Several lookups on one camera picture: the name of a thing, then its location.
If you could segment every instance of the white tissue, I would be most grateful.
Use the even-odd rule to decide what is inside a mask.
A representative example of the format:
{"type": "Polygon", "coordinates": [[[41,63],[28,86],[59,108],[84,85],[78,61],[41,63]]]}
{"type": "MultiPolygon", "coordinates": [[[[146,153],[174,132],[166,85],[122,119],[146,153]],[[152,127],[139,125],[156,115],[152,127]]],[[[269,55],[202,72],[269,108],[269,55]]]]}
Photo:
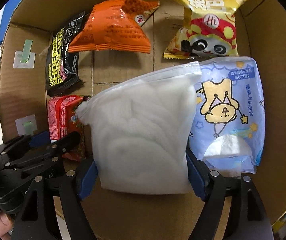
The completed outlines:
{"type": "Polygon", "coordinates": [[[204,159],[211,157],[251,156],[252,150],[248,143],[239,136],[225,134],[218,137],[206,149],[204,159]]]}
{"type": "Polygon", "coordinates": [[[196,94],[186,76],[119,86],[76,111],[92,128],[103,188],[138,194],[191,190],[185,147],[196,94]]]}

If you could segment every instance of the cardboard box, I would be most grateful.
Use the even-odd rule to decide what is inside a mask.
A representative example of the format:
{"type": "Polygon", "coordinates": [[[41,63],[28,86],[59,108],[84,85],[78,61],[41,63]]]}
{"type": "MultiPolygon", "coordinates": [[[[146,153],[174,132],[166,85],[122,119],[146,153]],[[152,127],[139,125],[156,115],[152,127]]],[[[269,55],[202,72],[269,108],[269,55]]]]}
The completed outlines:
{"type": "MultiPolygon", "coordinates": [[[[17,135],[15,120],[35,115],[38,131],[48,128],[45,58],[51,32],[69,17],[104,0],[23,0],[15,10],[2,45],[0,119],[4,140],[17,135]],[[34,69],[13,69],[16,50],[33,40],[34,69]]],[[[111,85],[186,61],[165,60],[163,51],[182,24],[183,8],[160,0],[160,8],[143,26],[150,54],[82,52],[79,75],[84,81],[75,94],[94,95],[111,85]]],[[[277,0],[249,0],[236,14],[238,51],[258,64],[266,106],[266,140],[262,163],[252,176],[274,223],[286,212],[286,11],[277,0]]],[[[130,195],[103,190],[97,181],[82,203],[97,235],[110,240],[187,239],[203,203],[194,194],[130,195]]],[[[222,239],[230,208],[225,202],[215,239],[222,239]]]]}

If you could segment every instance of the metal screw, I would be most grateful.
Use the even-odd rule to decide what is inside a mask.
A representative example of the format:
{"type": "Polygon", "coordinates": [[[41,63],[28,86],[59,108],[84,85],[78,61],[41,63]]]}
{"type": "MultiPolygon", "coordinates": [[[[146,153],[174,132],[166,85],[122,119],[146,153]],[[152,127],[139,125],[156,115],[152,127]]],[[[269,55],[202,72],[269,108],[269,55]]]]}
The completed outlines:
{"type": "Polygon", "coordinates": [[[251,181],[251,178],[249,176],[244,176],[243,177],[243,180],[246,181],[246,182],[250,182],[251,181]]]}
{"type": "Polygon", "coordinates": [[[36,176],[35,178],[34,178],[34,181],[35,182],[40,182],[42,180],[42,176],[36,176]]]}
{"type": "Polygon", "coordinates": [[[213,177],[217,177],[219,175],[219,173],[217,171],[211,171],[210,174],[213,176],[213,177]]]}
{"type": "Polygon", "coordinates": [[[66,173],[66,175],[67,175],[68,177],[72,177],[72,176],[75,175],[75,171],[74,171],[74,170],[69,170],[69,171],[66,173]]]}

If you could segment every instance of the snack bag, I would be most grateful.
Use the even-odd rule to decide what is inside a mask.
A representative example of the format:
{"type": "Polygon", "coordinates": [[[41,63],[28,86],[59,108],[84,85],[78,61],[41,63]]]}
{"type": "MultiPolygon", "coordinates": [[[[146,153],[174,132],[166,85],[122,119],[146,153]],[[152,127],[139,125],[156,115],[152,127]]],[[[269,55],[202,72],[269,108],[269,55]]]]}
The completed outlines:
{"type": "Polygon", "coordinates": [[[48,122],[51,143],[73,131],[79,132],[81,141],[77,147],[63,155],[64,158],[82,161],[86,158],[83,124],[75,115],[75,110],[87,96],[54,97],[48,102],[48,122]]]}
{"type": "Polygon", "coordinates": [[[210,169],[227,172],[225,176],[255,173],[265,135],[265,104],[255,60],[220,57],[200,62],[200,68],[190,149],[210,169]]]}
{"type": "Polygon", "coordinates": [[[81,81],[77,74],[79,53],[69,53],[68,45],[82,30],[85,12],[55,31],[46,61],[46,88],[51,97],[81,81]]]}
{"type": "Polygon", "coordinates": [[[235,11],[247,0],[174,0],[184,6],[183,27],[164,58],[238,56],[235,11]]]}
{"type": "Polygon", "coordinates": [[[95,5],[69,52],[116,49],[150,53],[151,44],[141,26],[158,7],[158,1],[143,0],[108,0],[95,5]]]}

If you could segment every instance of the black snack bag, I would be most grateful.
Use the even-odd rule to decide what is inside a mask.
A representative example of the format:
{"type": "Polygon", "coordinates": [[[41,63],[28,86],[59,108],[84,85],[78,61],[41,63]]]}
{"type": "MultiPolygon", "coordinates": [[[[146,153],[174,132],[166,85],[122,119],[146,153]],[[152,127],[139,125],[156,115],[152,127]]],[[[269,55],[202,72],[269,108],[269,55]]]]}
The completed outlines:
{"type": "Polygon", "coordinates": [[[79,52],[69,53],[68,45],[83,29],[84,16],[85,12],[80,13],[53,34],[46,62],[46,88],[51,97],[81,81],[77,73],[79,52]]]}

